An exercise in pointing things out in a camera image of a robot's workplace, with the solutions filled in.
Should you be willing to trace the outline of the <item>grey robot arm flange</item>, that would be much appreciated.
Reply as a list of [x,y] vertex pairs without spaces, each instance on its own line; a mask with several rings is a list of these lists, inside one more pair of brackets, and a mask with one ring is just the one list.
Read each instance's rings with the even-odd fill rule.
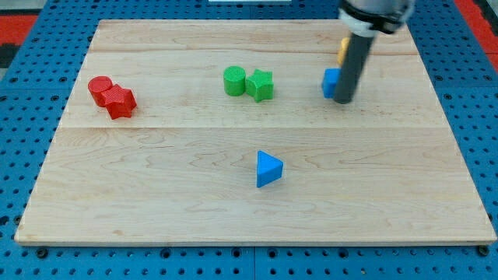
[[338,18],[360,37],[393,34],[406,24],[415,0],[340,0]]

